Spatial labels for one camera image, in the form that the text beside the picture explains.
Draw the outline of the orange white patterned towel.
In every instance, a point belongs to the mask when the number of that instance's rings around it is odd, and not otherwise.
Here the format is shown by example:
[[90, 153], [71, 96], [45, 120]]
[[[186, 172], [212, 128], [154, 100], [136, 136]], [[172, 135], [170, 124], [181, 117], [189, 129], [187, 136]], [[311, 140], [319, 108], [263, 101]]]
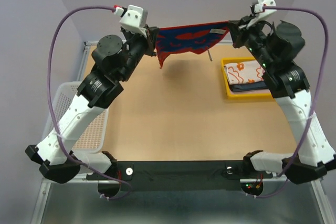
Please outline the orange white patterned towel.
[[234, 62], [223, 67], [230, 85], [251, 84], [263, 81], [264, 69], [257, 61]]

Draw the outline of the dark blue-grey towel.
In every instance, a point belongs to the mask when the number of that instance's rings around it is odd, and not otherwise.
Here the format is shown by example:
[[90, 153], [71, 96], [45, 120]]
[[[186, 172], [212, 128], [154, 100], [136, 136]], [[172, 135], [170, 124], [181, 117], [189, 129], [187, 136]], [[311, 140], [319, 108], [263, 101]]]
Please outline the dark blue-grey towel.
[[267, 90], [267, 86], [264, 81], [252, 82], [245, 84], [232, 84], [229, 85], [229, 89], [232, 92], [247, 92], [247, 91], [256, 91], [256, 90]]

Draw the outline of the red patterned towel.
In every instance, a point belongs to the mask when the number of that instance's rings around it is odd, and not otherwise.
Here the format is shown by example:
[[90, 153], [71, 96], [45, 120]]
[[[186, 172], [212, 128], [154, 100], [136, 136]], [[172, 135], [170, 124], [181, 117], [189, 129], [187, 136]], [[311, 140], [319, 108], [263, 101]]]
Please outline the red patterned towel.
[[204, 53], [218, 44], [228, 32], [228, 21], [160, 28], [155, 43], [160, 67], [172, 54]]

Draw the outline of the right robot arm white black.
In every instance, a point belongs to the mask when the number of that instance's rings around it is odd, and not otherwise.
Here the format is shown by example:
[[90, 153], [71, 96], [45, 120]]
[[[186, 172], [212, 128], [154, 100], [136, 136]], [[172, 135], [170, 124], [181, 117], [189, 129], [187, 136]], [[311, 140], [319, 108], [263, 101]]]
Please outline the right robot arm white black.
[[297, 142], [297, 150], [292, 154], [261, 150], [246, 154], [241, 165], [243, 174], [253, 177], [259, 172], [273, 172], [298, 185], [335, 169], [335, 150], [314, 111], [308, 79], [294, 62], [305, 45], [300, 29], [288, 22], [274, 26], [259, 21], [248, 26], [246, 21], [232, 20], [228, 30], [234, 48], [246, 47], [264, 70], [264, 82]]

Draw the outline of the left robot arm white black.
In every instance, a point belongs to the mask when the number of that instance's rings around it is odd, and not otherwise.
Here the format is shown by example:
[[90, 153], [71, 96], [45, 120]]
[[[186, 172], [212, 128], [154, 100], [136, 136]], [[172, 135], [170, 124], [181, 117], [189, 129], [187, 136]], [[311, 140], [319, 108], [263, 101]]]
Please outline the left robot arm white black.
[[126, 41], [117, 35], [101, 38], [91, 56], [94, 65], [77, 89], [68, 110], [54, 128], [37, 145], [29, 145], [25, 152], [39, 171], [49, 180], [64, 184], [80, 173], [94, 172], [113, 179], [117, 172], [116, 159], [106, 151], [81, 153], [73, 146], [90, 123], [103, 113], [123, 91], [144, 55], [155, 55], [158, 27], [145, 26], [144, 34], [121, 29]]

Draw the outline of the yellow plastic tray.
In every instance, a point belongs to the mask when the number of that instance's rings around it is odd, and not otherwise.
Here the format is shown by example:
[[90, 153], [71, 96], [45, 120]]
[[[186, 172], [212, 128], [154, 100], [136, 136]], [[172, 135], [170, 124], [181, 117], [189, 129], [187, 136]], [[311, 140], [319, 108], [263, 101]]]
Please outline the yellow plastic tray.
[[231, 100], [271, 100], [272, 95], [270, 91], [267, 90], [256, 90], [256, 91], [247, 91], [247, 92], [232, 92], [229, 89], [229, 83], [223, 69], [225, 64], [234, 63], [234, 62], [245, 62], [245, 61], [254, 61], [254, 58], [223, 58], [221, 60], [221, 69], [224, 78], [225, 92], [228, 99]]

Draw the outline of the white plastic basket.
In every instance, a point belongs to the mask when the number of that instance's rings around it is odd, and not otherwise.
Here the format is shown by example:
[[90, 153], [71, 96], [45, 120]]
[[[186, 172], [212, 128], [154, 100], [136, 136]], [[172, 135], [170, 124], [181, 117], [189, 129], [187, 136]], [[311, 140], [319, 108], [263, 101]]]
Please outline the white plastic basket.
[[[80, 81], [72, 81], [65, 82], [58, 87], [52, 102], [57, 121], [59, 121], [68, 110], [80, 84]], [[82, 133], [73, 149], [88, 153], [97, 153], [101, 151], [104, 144], [108, 115], [109, 110], [106, 109], [97, 116]]]

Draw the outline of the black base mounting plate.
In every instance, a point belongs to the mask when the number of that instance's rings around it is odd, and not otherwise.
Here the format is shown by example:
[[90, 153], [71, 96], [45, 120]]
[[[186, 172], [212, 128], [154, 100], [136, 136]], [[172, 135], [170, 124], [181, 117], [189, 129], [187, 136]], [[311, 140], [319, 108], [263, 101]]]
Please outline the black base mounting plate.
[[98, 181], [98, 193], [119, 199], [136, 191], [240, 190], [240, 180], [271, 178], [266, 172], [248, 172], [242, 161], [119, 161], [111, 175], [126, 184], [93, 173], [88, 181]]

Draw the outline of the aluminium left side rail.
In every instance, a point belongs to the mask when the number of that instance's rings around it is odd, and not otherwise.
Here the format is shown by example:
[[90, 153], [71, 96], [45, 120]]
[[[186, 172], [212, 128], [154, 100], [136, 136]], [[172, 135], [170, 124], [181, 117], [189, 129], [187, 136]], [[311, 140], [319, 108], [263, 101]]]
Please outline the aluminium left side rail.
[[84, 76], [84, 72], [86, 69], [86, 65], [89, 59], [89, 52], [91, 49], [91, 45], [85, 45], [84, 50], [83, 50], [83, 54], [80, 60], [80, 65], [79, 65], [79, 70], [78, 70], [78, 74], [76, 77], [76, 81], [80, 81], [82, 80], [83, 76]]

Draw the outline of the aluminium front rail frame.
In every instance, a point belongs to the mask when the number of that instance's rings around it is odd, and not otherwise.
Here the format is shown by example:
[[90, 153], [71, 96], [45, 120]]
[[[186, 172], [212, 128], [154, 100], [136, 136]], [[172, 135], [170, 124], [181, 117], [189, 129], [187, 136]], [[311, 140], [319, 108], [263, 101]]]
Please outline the aluminium front rail frame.
[[248, 161], [164, 161], [118, 162], [113, 160], [106, 172], [87, 170], [71, 161], [48, 166], [42, 164], [40, 172], [53, 182], [65, 184], [78, 174], [86, 174], [88, 180], [119, 179], [133, 184], [172, 183], [201, 184], [221, 183], [224, 180], [271, 178], [273, 173], [256, 170]]

